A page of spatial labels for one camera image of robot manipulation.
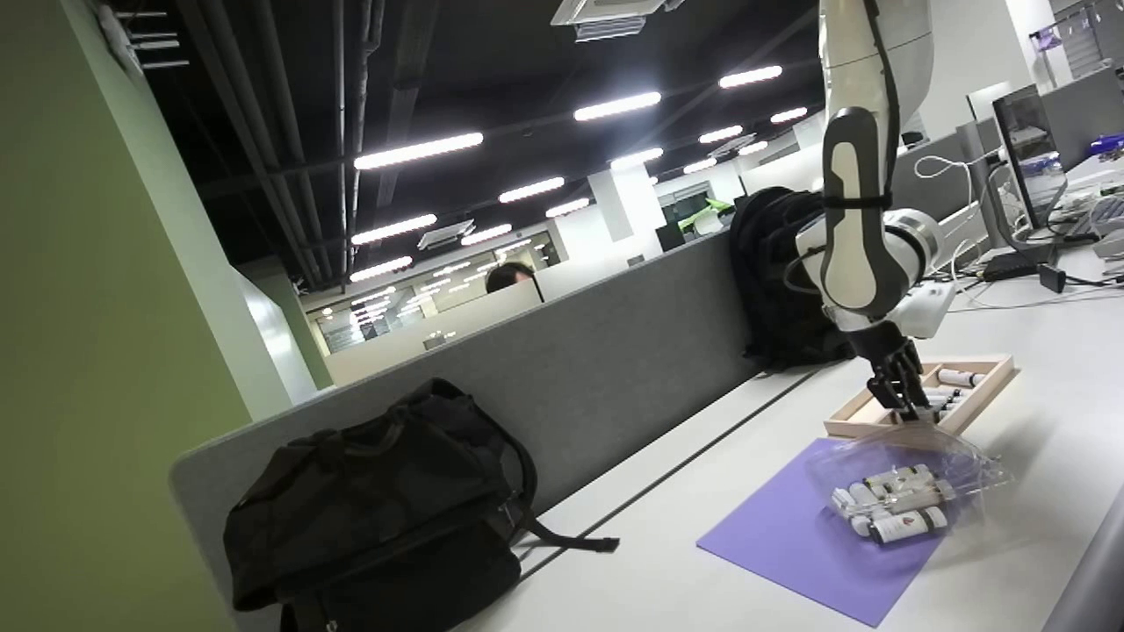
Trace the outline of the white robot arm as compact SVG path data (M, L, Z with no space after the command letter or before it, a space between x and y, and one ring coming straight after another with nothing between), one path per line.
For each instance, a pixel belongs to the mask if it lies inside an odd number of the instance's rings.
M818 62L820 219L797 231L797 253L825 316L869 366L869 397L895 421L938 421L901 324L935 224L890 205L900 122L930 88L930 0L818 0Z

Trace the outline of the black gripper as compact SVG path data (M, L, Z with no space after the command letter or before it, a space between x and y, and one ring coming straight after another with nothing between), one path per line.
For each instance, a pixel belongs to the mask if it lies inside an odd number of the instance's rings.
M867 389L890 421L935 421L935 405L919 387L915 343L895 324L853 329L848 347L869 366Z

